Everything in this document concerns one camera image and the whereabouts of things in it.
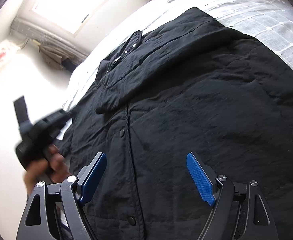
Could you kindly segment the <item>person's left hand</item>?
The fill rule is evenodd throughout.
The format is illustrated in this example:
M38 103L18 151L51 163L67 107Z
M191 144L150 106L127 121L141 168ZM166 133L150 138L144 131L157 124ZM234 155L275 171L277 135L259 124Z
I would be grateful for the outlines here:
M69 167L65 163L65 158L60 154L59 149L55 145L48 147L51 154L50 161L40 159L33 161L27 167L24 173L24 184L27 190L27 195L30 195L35 185L40 181L40 176L46 174L51 168L53 173L49 176L53 183L61 183L71 175Z

